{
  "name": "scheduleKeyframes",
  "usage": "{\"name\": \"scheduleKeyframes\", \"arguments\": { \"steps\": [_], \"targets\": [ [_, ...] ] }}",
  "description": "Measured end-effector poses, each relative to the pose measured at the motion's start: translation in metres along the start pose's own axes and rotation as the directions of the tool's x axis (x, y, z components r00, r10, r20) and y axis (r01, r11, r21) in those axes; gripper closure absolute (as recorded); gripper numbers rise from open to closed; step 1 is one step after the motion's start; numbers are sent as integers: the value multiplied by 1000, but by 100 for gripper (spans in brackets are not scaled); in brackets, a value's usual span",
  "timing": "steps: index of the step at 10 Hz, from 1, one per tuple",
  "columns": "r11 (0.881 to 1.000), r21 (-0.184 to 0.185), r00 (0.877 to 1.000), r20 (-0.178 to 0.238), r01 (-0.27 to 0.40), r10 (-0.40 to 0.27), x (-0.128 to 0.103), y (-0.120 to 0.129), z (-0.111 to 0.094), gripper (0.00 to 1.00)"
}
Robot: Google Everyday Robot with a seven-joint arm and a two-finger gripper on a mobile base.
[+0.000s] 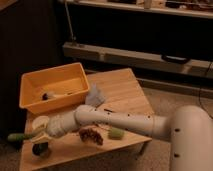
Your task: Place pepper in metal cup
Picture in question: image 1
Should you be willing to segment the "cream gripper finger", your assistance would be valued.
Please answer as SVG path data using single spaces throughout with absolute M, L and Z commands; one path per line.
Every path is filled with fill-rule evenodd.
M 48 116 L 39 116 L 32 122 L 32 128 L 34 130 L 43 130 L 46 128 L 50 118 Z
M 50 137 L 49 135 L 42 131 L 40 133 L 37 133 L 32 139 L 31 142 L 33 144 L 40 144 L 40 143 L 45 143 L 45 142 L 49 142 L 50 141 Z

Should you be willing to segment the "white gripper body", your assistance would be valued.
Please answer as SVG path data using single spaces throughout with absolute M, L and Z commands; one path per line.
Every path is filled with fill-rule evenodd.
M 51 137 L 60 138 L 77 128 L 74 113 L 68 112 L 51 117 L 46 127 L 46 133 Z

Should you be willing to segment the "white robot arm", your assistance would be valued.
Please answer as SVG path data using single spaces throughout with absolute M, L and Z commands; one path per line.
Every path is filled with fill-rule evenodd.
M 48 142 L 93 123 L 169 141 L 170 171 L 213 171 L 213 119 L 193 105 L 180 107 L 170 117 L 116 113 L 80 105 L 50 117 L 32 142 Z

